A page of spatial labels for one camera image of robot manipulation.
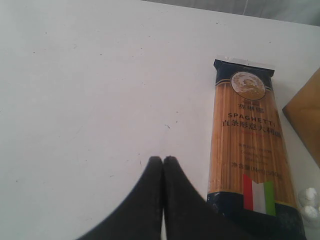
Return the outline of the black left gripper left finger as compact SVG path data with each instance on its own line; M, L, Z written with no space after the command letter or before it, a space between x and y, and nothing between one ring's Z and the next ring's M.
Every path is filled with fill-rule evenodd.
M123 202L80 240L160 240L163 221L163 162L152 156Z

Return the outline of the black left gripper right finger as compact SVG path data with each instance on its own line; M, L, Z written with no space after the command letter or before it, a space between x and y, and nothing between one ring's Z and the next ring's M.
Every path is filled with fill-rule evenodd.
M276 216L244 209L241 194L213 193L206 202L178 160L163 161L163 209L169 240L304 240L302 217L275 204Z

